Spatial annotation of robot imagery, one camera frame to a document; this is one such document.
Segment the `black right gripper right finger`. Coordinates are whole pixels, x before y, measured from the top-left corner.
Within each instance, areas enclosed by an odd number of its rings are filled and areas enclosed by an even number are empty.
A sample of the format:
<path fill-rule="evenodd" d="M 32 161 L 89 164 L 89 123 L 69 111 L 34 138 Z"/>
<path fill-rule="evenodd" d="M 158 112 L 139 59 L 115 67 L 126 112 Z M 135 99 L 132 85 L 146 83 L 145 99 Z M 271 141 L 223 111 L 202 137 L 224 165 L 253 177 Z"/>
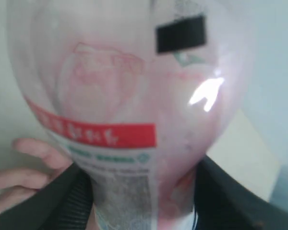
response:
<path fill-rule="evenodd" d="M 288 230 L 288 213 L 262 200 L 209 157 L 197 166 L 197 230 Z"/>

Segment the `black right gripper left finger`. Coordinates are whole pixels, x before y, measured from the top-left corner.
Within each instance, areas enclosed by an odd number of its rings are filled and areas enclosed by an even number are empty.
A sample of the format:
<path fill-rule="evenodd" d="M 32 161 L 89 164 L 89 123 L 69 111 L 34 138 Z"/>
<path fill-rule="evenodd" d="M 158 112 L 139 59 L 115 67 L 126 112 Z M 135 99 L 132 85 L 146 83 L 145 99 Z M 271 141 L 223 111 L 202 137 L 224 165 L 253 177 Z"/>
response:
<path fill-rule="evenodd" d="M 76 165 L 0 214 L 0 230 L 84 230 L 93 205 L 89 176 Z"/>

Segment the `person's open hand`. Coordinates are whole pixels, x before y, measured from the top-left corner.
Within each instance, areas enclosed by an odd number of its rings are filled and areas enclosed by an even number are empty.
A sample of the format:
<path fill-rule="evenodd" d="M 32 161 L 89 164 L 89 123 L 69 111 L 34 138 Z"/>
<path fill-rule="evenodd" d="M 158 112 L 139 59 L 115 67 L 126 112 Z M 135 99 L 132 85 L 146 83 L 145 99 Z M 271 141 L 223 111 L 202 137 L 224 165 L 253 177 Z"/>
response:
<path fill-rule="evenodd" d="M 72 161 L 57 148 L 35 138 L 18 138 L 13 142 L 16 151 L 41 159 L 51 174 L 29 168 L 0 172 L 0 213 L 29 199 L 71 166 Z"/>

